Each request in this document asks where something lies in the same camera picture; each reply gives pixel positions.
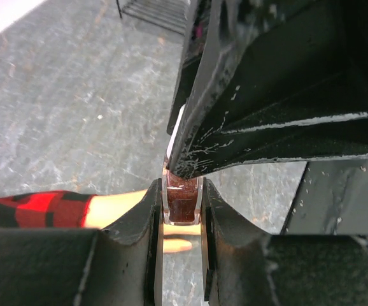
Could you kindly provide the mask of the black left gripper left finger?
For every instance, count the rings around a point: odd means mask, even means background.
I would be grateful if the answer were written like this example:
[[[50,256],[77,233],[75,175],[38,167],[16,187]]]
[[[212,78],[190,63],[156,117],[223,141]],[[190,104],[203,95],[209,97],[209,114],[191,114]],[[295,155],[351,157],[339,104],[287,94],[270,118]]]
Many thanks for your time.
[[[99,229],[0,228],[0,305],[160,305],[162,182]]]

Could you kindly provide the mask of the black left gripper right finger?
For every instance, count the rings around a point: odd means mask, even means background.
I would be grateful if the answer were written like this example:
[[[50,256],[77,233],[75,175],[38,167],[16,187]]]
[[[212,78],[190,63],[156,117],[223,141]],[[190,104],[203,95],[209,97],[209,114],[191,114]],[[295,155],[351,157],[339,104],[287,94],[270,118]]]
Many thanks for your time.
[[[272,235],[205,179],[201,239],[210,305],[368,305],[368,236]]]

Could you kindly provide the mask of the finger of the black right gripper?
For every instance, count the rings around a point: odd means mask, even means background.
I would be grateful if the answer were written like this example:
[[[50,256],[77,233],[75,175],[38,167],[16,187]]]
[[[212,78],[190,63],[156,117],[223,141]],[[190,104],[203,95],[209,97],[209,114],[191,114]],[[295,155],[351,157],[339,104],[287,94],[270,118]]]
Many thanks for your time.
[[[187,102],[192,91],[206,44],[211,5],[211,0],[190,2],[178,77],[167,123],[167,133],[169,135],[173,132],[180,108]]]
[[[361,158],[368,1],[213,1],[169,170]]]

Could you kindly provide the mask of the red nail polish bottle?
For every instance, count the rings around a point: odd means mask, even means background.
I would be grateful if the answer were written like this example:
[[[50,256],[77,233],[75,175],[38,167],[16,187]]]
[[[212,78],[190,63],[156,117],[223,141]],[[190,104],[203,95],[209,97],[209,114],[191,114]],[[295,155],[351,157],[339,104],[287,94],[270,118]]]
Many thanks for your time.
[[[203,177],[182,179],[166,166],[162,170],[162,205],[164,223],[192,226],[200,223]]]

